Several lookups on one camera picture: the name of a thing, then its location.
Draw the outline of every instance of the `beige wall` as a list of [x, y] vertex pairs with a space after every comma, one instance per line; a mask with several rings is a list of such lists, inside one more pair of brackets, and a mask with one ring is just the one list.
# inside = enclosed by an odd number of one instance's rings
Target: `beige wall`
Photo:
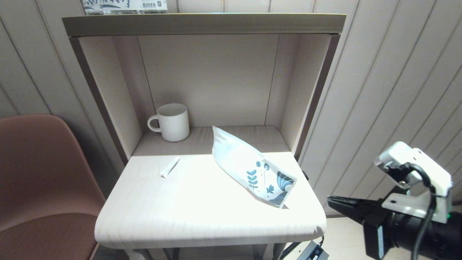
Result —
[[[459, 0], [167, 3], [170, 12], [346, 13], [301, 157], [319, 199], [324, 203], [330, 194], [385, 195], [392, 184], [372, 160], [398, 140], [435, 158], [454, 175], [455, 193], [462, 191]], [[62, 117], [107, 194], [123, 165], [62, 26], [61, 17], [78, 15], [83, 15], [80, 0], [0, 1], [0, 117]]]

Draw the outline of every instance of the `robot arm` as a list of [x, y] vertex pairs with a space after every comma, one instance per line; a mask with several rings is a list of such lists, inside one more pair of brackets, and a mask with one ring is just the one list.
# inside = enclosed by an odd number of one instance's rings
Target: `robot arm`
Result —
[[[381, 153], [374, 164], [397, 185], [385, 199], [328, 198], [331, 208], [363, 225], [366, 254], [380, 260], [390, 248], [401, 247], [413, 251], [414, 259], [417, 253], [460, 259], [462, 214], [450, 213], [450, 174], [403, 142]], [[409, 188], [420, 182], [428, 191], [410, 196]]]

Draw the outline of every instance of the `white mug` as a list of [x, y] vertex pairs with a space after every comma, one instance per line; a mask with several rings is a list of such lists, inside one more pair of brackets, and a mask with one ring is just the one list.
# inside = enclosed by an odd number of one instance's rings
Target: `white mug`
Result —
[[[152, 120], [159, 120], [159, 128], [152, 127]], [[188, 109], [183, 104], [166, 104], [157, 109], [157, 115], [147, 120], [147, 126], [154, 132], [160, 132], [169, 142], [178, 142], [189, 135]]]

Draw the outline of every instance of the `wooden shelf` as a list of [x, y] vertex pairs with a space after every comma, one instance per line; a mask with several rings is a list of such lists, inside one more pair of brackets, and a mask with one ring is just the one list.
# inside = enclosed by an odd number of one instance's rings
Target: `wooden shelf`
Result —
[[[273, 126], [225, 126], [221, 129], [241, 138], [262, 153], [290, 152], [279, 130]], [[212, 153], [211, 127], [192, 127], [189, 136], [180, 142], [168, 142], [160, 133], [144, 134], [132, 156], [208, 155]]]
[[173, 34], [341, 33], [344, 14], [126, 14], [63, 18], [69, 37]]

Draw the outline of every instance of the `chair seat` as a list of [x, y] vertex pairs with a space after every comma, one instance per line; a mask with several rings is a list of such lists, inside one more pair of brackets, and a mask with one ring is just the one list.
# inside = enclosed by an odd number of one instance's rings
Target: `chair seat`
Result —
[[0, 259], [88, 260], [96, 246], [95, 216], [37, 218], [0, 232]]

